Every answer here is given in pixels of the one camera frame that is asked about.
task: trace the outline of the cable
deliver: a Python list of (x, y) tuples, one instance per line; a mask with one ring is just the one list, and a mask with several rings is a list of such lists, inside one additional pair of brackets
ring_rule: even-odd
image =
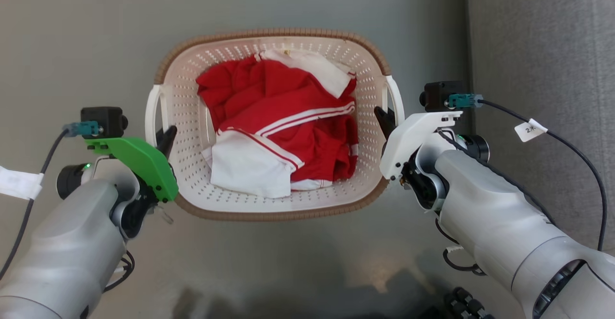
[[(55, 149), (58, 148), (60, 141), (62, 141), (62, 139), (67, 133), (68, 133), (68, 129), (64, 129), (62, 133), (58, 135), (57, 139), (55, 139), (55, 142), (53, 142), (53, 146), (51, 146), (51, 149), (49, 150), (49, 153), (47, 154), (45, 163), (42, 164), (42, 169), (40, 170), (41, 174), (44, 174), (45, 172), (47, 172), (47, 168), (49, 167), (49, 163), (51, 163), (51, 158), (53, 157), (53, 154), (55, 153)], [(4, 262), (2, 271), (0, 271), (0, 280), (2, 280), (6, 271), (9, 270), (9, 266), (11, 266), (11, 262), (13, 262), (13, 258), (15, 257), (15, 254), (17, 254), (17, 249), (19, 248), (19, 244), (22, 242), (22, 238), (24, 237), (24, 233), (26, 232), (26, 226), (28, 225), (30, 213), (32, 212), (32, 207), (34, 204), (35, 204), (34, 199), (30, 199), (28, 201), (28, 206), (26, 207), (26, 211), (24, 213), (24, 220), (22, 220), (22, 226), (19, 227), (17, 238), (15, 238), (15, 242), (13, 243), (13, 248), (11, 249), (11, 252), (9, 253), (9, 257), (6, 258), (6, 262)]]
[(132, 254), (130, 254), (130, 251), (126, 251), (126, 255), (128, 256), (128, 258), (130, 258), (130, 263), (125, 258), (122, 258), (121, 260), (129, 264), (130, 268), (121, 276), (121, 278), (117, 280), (117, 282), (109, 286), (106, 286), (105, 290), (103, 290), (103, 293), (106, 293), (107, 291), (112, 290), (116, 286), (120, 285), (123, 281), (127, 280), (127, 278), (130, 277), (130, 274), (132, 273), (132, 271), (135, 270), (135, 258), (133, 258)]
[(491, 164), (477, 159), (476, 157), (474, 157), (472, 155), (472, 153), (468, 152), (468, 150), (466, 150), (465, 148), (461, 147), (459, 144), (457, 144), (455, 141), (453, 141), (451, 138), (447, 137), (441, 130), (438, 130), (438, 134), (443, 137), (446, 141), (448, 141), (449, 144), (455, 146), (455, 148), (457, 148), (457, 150), (465, 153), (465, 155), (467, 155), (468, 157), (471, 157), (472, 159), (476, 160), (477, 162), (479, 162), (482, 166), (485, 166), (486, 168), (488, 168), (489, 170), (491, 170), (494, 174), (501, 176), (503, 179), (506, 180), (506, 182), (512, 184), (513, 186), (515, 186), (518, 190), (521, 191), (521, 193), (525, 194), (527, 197), (529, 197), (531, 199), (531, 201), (534, 203), (534, 205), (536, 205), (536, 207), (540, 208), (540, 210), (542, 211), (542, 213), (544, 213), (545, 216), (547, 216), (547, 219), (549, 219), (549, 221), (551, 221), (551, 224), (557, 226), (555, 224), (555, 220), (553, 219), (553, 216), (551, 216), (551, 214), (549, 213), (549, 211), (547, 211), (547, 209), (542, 205), (542, 203), (540, 201), (538, 201), (538, 199), (536, 199), (536, 197), (534, 195), (532, 195), (532, 193), (530, 193), (527, 189), (523, 188), (522, 185), (520, 185), (519, 183), (517, 183), (517, 181), (515, 181), (514, 179), (511, 179), (510, 177), (508, 177), (508, 175), (506, 175), (503, 172), (500, 172), (500, 170), (497, 170), (494, 166), (492, 166)]
[(444, 258), (444, 261), (448, 264), (448, 266), (452, 267), (453, 269), (455, 269), (457, 271), (475, 271), (475, 270), (479, 270), (479, 266), (477, 264), (474, 264), (472, 266), (459, 266), (459, 265), (453, 264), (453, 262), (450, 261), (450, 259), (448, 258), (448, 249), (445, 249), (442, 252), (442, 257)]
[(442, 228), (440, 227), (440, 223), (438, 222), (438, 219), (435, 219), (435, 227), (438, 229), (438, 231), (444, 235), (444, 237), (448, 238), (448, 240), (450, 240), (450, 242), (454, 243), (455, 245), (458, 245), (459, 242), (457, 242), (457, 240), (455, 240), (454, 238), (452, 238), (451, 236), (449, 236), (449, 234), (445, 233)]
[[(504, 111), (505, 113), (508, 113), (509, 115), (512, 115), (518, 118), (519, 120), (522, 120), (523, 122), (529, 123), (529, 120), (527, 118), (499, 104), (495, 104), (494, 102), (490, 102), (488, 100), (483, 100), (483, 99), (479, 99), (477, 100), (477, 102), (483, 103), (485, 105), (489, 105), (490, 107), (494, 107), (495, 109)], [(598, 251), (602, 251), (602, 247), (604, 244), (604, 235), (606, 234), (606, 215), (607, 215), (607, 210), (608, 210), (608, 203), (607, 203), (607, 198), (606, 198), (606, 190), (604, 189), (604, 183), (602, 183), (602, 179), (600, 178), (600, 175), (598, 174), (598, 170), (596, 170), (596, 167), (591, 163), (589, 159), (587, 159), (586, 155), (584, 155), (583, 152), (581, 152), (578, 148), (576, 148), (573, 144), (568, 142), (566, 139), (560, 137), (556, 133), (553, 133), (550, 129), (547, 129), (547, 134), (551, 135), (551, 137), (553, 137), (555, 140), (562, 142), (562, 144), (564, 144), (565, 146), (568, 146), (568, 148), (574, 151), (580, 157), (580, 159), (582, 159), (587, 164), (593, 176), (596, 177), (598, 188), (600, 189), (600, 197), (602, 199), (602, 221), (600, 222), (600, 235), (598, 236), (598, 248), (597, 249)]]

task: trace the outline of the laundry basket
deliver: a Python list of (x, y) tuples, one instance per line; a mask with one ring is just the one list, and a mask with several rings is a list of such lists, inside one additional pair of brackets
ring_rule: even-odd
[[(197, 95), (195, 79), (217, 63), (243, 59), (266, 49), (317, 52), (356, 72), (359, 156), (351, 179), (337, 181), (331, 187), (292, 192), (278, 199), (233, 192), (209, 183), (211, 169), (201, 151), (215, 143), (216, 133), (208, 109)], [(176, 46), (162, 61), (148, 98), (145, 134), (147, 141), (155, 146), (160, 101), (162, 127), (177, 127), (169, 156), (180, 190), (175, 202), (194, 216), (224, 221), (287, 221), (330, 216), (366, 207), (387, 187), (389, 181), (379, 170), (385, 140), (373, 113), (376, 106), (387, 109), (387, 91), (393, 101), (396, 123), (400, 124), (404, 120), (404, 107), (389, 65), (375, 46), (356, 34), (275, 28), (197, 37)]]

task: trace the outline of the white label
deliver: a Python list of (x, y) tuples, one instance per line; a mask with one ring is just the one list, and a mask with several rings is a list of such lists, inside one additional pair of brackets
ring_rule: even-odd
[(43, 174), (14, 172), (0, 166), (0, 194), (21, 199), (36, 199), (42, 186)]
[(523, 142), (528, 142), (535, 137), (547, 132), (547, 128), (544, 128), (542, 124), (536, 122), (533, 118), (530, 118), (529, 123), (523, 122), (515, 127), (519, 139)]
[(450, 252), (454, 252), (454, 251), (459, 251), (463, 249), (463, 247), (461, 246), (450, 246), (450, 247), (446, 247), (446, 251), (448, 251), (448, 253)]

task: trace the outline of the cable connector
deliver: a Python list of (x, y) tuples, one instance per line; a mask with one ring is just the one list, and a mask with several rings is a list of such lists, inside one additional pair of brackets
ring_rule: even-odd
[(62, 129), (68, 129), (66, 137), (76, 137), (78, 135), (99, 135), (103, 128), (98, 126), (96, 121), (75, 122), (65, 124)]
[(451, 110), (463, 108), (480, 108), (483, 104), (479, 103), (483, 99), (482, 94), (451, 94), (444, 105)]

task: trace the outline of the brown basket rim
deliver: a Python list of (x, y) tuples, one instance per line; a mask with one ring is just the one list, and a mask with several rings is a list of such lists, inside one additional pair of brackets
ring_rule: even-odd
[[(171, 67), (173, 61), (182, 54), (185, 50), (192, 48), (193, 46), (202, 45), (206, 43), (213, 43), (216, 41), (225, 41), (231, 39), (242, 38), (264, 38), (264, 37), (321, 37), (321, 38), (337, 38), (344, 39), (346, 41), (352, 41), (363, 48), (365, 48), (375, 59), (380, 67), (380, 72), (383, 75), (390, 75), (391, 68), (388, 62), (384, 58), (382, 52), (378, 48), (369, 42), (367, 39), (361, 37), (358, 34), (352, 32), (342, 32), (339, 30), (327, 30), (324, 28), (265, 28), (247, 30), (243, 32), (234, 32), (230, 34), (220, 35), (207, 35), (199, 36), (183, 41), (173, 48), (169, 54), (162, 60), (158, 71), (154, 77), (155, 85), (162, 85), (164, 78), (167, 75), (167, 71)], [(302, 211), (290, 211), (290, 212), (223, 212), (223, 211), (210, 211), (202, 208), (195, 207), (189, 201), (187, 201), (181, 194), (178, 194), (175, 198), (175, 203), (181, 207), (184, 211), (197, 216), (199, 218), (212, 219), (216, 221), (293, 221), (298, 219), (318, 218), (326, 216), (334, 216), (336, 214), (343, 214), (351, 211), (362, 209), (367, 205), (370, 205), (384, 192), (389, 185), (389, 181), (382, 177), (376, 187), (369, 192), (365, 197), (352, 203), (338, 205), (335, 207), (321, 208), (321, 209), (309, 209)]]
[(378, 50), (378, 48), (370, 41), (361, 37), (358, 34), (354, 34), (352, 32), (342, 32), (338, 30), (327, 30), (324, 28), (264, 28), (243, 32), (234, 32), (231, 34), (198, 36), (179, 43), (175, 46), (175, 48), (169, 51), (169, 54), (167, 54), (167, 56), (161, 61), (160, 65), (158, 66), (158, 71), (156, 72), (156, 76), (154, 77), (154, 85), (162, 85), (164, 83), (165, 76), (167, 76), (167, 71), (169, 71), (169, 68), (171, 67), (171, 63), (173, 63), (177, 56), (180, 56), (182, 52), (188, 50), (193, 46), (213, 43), (215, 41), (264, 37), (320, 37), (337, 38), (344, 39), (346, 41), (352, 41), (352, 43), (356, 43), (369, 51), (369, 53), (376, 59), (376, 62), (380, 67), (380, 72), (382, 72), (382, 75), (391, 74), (391, 68), (389, 67), (389, 63), (384, 58), (382, 52), (380, 52), (380, 50)]

